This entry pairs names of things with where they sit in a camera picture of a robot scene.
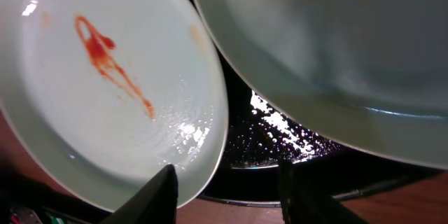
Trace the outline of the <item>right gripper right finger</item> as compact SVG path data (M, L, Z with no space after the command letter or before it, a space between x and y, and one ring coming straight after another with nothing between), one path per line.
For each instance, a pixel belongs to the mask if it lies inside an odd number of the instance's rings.
M278 194L285 223L367 223L331 196L321 192L315 182L296 169L291 161L279 159L278 166Z

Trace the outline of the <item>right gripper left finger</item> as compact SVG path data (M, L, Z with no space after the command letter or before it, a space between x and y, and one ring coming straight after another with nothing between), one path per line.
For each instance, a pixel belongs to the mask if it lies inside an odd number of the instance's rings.
M175 168L168 164L100 224L174 224L178 186Z

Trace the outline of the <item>light green plate front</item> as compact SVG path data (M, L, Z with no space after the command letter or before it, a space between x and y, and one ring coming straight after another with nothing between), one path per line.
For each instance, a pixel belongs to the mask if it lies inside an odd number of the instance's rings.
M195 199L225 147L218 53L189 0L1 0L1 110L56 182L115 211L164 166Z

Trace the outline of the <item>light green plate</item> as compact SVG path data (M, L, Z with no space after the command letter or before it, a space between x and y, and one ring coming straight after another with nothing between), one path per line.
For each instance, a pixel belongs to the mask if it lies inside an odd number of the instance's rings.
M447 0L194 0L233 70L326 138L447 168Z
M164 166L195 199L225 147L218 53L189 0L1 0L1 110L56 182L115 211Z

